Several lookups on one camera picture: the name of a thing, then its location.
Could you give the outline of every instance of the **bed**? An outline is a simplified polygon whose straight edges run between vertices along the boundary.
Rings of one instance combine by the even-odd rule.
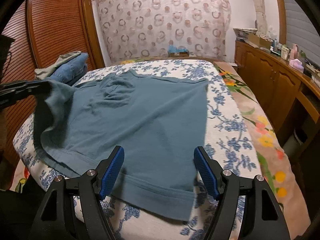
[[[205,150],[223,168],[237,175],[253,178],[262,174],[284,212],[291,239],[303,234],[310,224],[310,218],[289,160],[255,96],[230,64],[195,59],[129,60],[90,71],[78,83],[129,69],[157,76],[193,80],[208,78]],[[35,153],[33,114],[17,132],[13,145],[21,160],[11,190],[20,191],[29,173],[47,190],[59,173],[43,163]],[[202,239],[217,202],[207,194],[199,175],[194,193],[195,201],[189,221],[162,218],[114,197],[107,197],[101,206],[111,221],[117,239]],[[74,198],[74,205],[76,216],[83,221],[79,197]],[[237,239],[243,210],[244,197],[239,197],[230,239]]]

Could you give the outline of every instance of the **blue gripper pad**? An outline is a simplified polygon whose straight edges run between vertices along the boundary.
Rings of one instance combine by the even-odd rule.
[[[212,173],[207,161],[202,156],[202,153],[198,149],[195,149],[193,153],[193,161],[196,165],[197,170],[200,173],[202,181],[204,183],[205,188],[209,195],[211,195],[214,199],[218,199],[220,194],[217,189],[217,179],[215,175]]]
[[[101,180],[101,190],[99,192],[101,200],[105,199],[107,195],[111,194],[123,162],[124,149],[120,147]]]

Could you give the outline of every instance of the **stack of clothes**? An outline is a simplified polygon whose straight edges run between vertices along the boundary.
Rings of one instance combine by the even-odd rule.
[[[88,56],[88,53],[81,51],[60,55],[51,66],[35,69],[36,79],[51,79],[72,86],[87,73],[85,62]]]

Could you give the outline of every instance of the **metal screw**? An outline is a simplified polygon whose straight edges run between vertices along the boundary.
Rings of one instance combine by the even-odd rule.
[[[258,181],[264,181],[264,177],[262,175],[257,175],[257,180]]]
[[[229,170],[224,170],[222,173],[224,175],[226,175],[226,176],[230,176],[231,175],[231,171],[229,171]]]
[[[96,174],[96,171],[95,171],[95,170],[88,170],[88,171],[87,171],[87,175],[88,175],[88,176],[93,176],[94,174]]]
[[[59,182],[60,180],[62,180],[62,176],[58,175],[54,178],[54,181]]]

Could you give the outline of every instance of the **wooden cabinet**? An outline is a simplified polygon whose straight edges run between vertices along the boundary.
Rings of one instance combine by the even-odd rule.
[[[244,42],[236,42],[239,75],[255,94],[275,132],[279,131],[298,93],[301,81],[279,60]]]

